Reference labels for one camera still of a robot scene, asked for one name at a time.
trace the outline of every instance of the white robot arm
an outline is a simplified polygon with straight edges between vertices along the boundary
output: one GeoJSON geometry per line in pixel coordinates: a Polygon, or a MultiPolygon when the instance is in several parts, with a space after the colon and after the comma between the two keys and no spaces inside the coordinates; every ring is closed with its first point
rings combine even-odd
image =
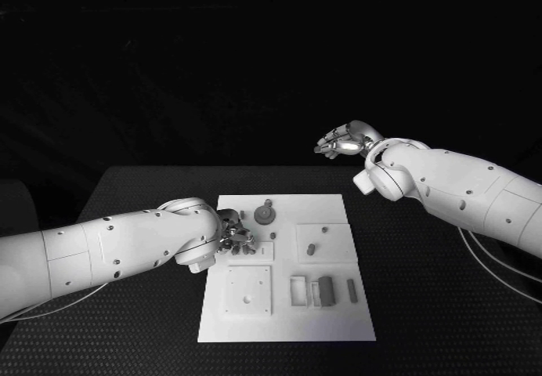
{"type": "Polygon", "coordinates": [[[198,198],[60,229],[0,238],[0,319],[76,291],[162,266],[199,273],[230,249],[254,254],[238,213],[198,198]]]}
{"type": "Polygon", "coordinates": [[[362,121],[328,133],[315,152],[332,159],[361,154],[354,182],[364,194],[416,198],[449,223],[542,258],[542,186],[507,168],[413,139],[385,139],[362,121]]]}

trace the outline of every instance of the table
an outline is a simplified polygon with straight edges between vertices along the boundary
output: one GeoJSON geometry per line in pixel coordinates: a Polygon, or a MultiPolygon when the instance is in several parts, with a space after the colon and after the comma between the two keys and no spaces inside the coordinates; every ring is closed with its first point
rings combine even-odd
{"type": "MultiPolygon", "coordinates": [[[[538,374],[535,304],[483,271],[458,228],[419,201],[362,195],[352,182],[361,171],[362,166],[114,167],[78,222],[185,197],[217,206],[221,194],[341,193],[377,343],[197,343],[207,272],[192,274],[171,262],[67,310],[24,321],[0,354],[0,374],[538,374]]],[[[482,240],[499,253],[498,243],[482,240]]],[[[521,286],[517,276],[499,274],[521,286]]],[[[87,292],[48,303],[44,311],[87,292]]]]}

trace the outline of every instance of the black table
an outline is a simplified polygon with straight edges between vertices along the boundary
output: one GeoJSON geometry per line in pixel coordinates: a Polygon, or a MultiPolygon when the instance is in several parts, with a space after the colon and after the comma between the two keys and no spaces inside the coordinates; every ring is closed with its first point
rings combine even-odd
{"type": "MultiPolygon", "coordinates": [[[[0,374],[540,374],[542,316],[476,263],[419,201],[365,197],[362,167],[116,167],[80,222],[221,194],[341,193],[378,342],[198,343],[207,272],[175,261],[24,321],[0,374]]],[[[498,243],[483,243],[496,253],[498,243]]],[[[519,288],[521,280],[501,273],[519,288]]],[[[88,291],[60,298],[45,312],[88,291]]]]}

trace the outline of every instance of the black background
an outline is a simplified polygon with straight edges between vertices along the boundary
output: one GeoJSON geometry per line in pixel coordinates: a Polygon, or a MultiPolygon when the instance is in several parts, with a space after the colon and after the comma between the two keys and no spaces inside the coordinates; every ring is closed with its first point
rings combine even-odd
{"type": "Polygon", "coordinates": [[[42,230],[76,221],[114,165],[362,169],[313,153],[354,119],[542,182],[538,9],[0,9],[0,177],[25,182],[42,230]]]}

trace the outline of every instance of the black curtain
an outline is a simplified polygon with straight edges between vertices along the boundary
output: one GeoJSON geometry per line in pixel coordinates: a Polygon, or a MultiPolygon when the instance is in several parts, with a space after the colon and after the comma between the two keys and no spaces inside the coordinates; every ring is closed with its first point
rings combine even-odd
{"type": "Polygon", "coordinates": [[[60,226],[112,165],[362,169],[313,154],[358,119],[542,181],[541,24],[496,8],[6,5],[0,175],[60,226]]]}

